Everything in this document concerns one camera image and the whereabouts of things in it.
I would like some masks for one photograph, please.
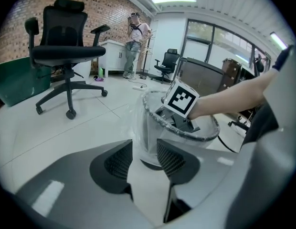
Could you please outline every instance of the shoe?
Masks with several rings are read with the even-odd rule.
[[[125,78],[128,79],[128,80],[132,79],[133,78],[133,73],[128,73]]]

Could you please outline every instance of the brick wall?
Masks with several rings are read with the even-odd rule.
[[[0,31],[0,63],[29,56],[28,34],[25,31],[25,20],[37,17],[39,21],[40,34],[35,36],[35,45],[40,44],[43,27],[43,9],[53,5],[55,0],[19,0],[8,14]],[[77,0],[85,3],[88,19],[84,28],[84,46],[93,44],[94,35],[90,31],[100,25],[107,24],[111,30],[103,33],[99,41],[112,39],[119,42],[127,40],[127,17],[132,12],[139,12],[141,21],[150,24],[150,18],[129,0]],[[143,54],[138,61],[140,67]]]

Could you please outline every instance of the white cube with marker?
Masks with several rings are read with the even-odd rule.
[[[165,95],[164,107],[186,118],[198,98],[199,94],[193,88],[175,79]]]

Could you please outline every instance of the chair seat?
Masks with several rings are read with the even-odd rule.
[[[164,66],[154,66],[154,68],[158,69],[159,71],[162,71],[162,72],[172,72],[172,69],[171,68],[166,68]]]
[[[51,67],[86,62],[105,53],[106,49],[100,46],[36,46],[32,49],[32,57],[36,63]]]

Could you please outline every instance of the dark blue sleeve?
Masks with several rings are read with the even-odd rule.
[[[289,52],[291,50],[292,46],[287,47],[286,49],[282,50],[280,55],[277,57],[275,64],[272,66],[273,69],[276,69],[278,71],[281,70],[283,67],[286,59],[288,58]]]

